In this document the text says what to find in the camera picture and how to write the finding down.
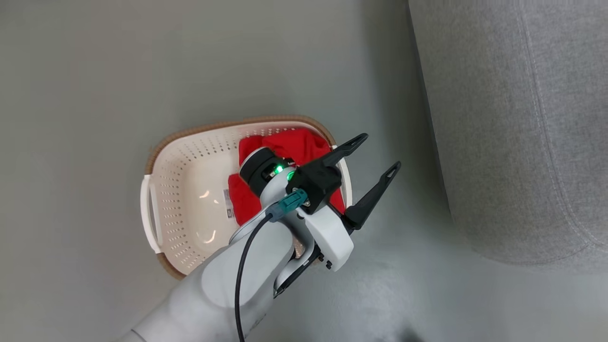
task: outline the gray fabric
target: gray fabric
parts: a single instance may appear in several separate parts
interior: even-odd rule
[[[452,217],[473,249],[608,269],[608,5],[410,6]]]

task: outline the white plastic basket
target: white plastic basket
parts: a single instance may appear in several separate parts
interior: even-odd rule
[[[228,176],[238,172],[242,138],[307,128],[335,142],[327,129],[302,116],[228,122],[175,133],[148,160],[140,192],[143,228],[165,269],[182,279],[226,246],[238,229],[227,195]],[[340,161],[342,198],[352,205],[346,162]]]

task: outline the black cable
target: black cable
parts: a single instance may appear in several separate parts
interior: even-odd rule
[[[243,278],[243,268],[245,268],[245,259],[247,258],[247,252],[249,252],[249,247],[251,247],[251,243],[254,241],[254,237],[258,234],[258,231],[268,222],[272,217],[272,214],[266,214],[266,216],[255,226],[254,230],[249,235],[247,242],[245,243],[245,247],[243,248],[243,254],[241,255],[241,262],[238,264],[237,271],[237,286],[235,287],[234,294],[234,315],[237,319],[237,332],[238,332],[238,340],[240,342],[245,342],[245,336],[243,335],[243,326],[241,325],[241,280]]]

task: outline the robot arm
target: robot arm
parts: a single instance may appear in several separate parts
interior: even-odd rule
[[[277,222],[267,222],[251,241],[240,290],[240,315],[245,336],[272,304],[312,263],[319,259],[337,271],[353,250],[350,234],[360,229],[400,168],[393,165],[380,182],[344,215],[329,204],[342,182],[334,166],[367,138],[360,134],[331,153],[304,166],[290,167],[268,148],[254,151],[240,170],[264,208],[218,250],[192,271],[119,342],[238,341],[235,321],[237,271],[245,244],[269,207],[302,189],[308,200]],[[293,237],[304,252],[295,257]]]

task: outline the cable connector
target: cable connector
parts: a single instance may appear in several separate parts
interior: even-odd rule
[[[288,212],[294,211],[308,200],[308,195],[302,189],[296,189],[291,194],[283,197],[280,201],[270,205],[266,210],[266,215],[270,214],[270,222],[279,221]]]

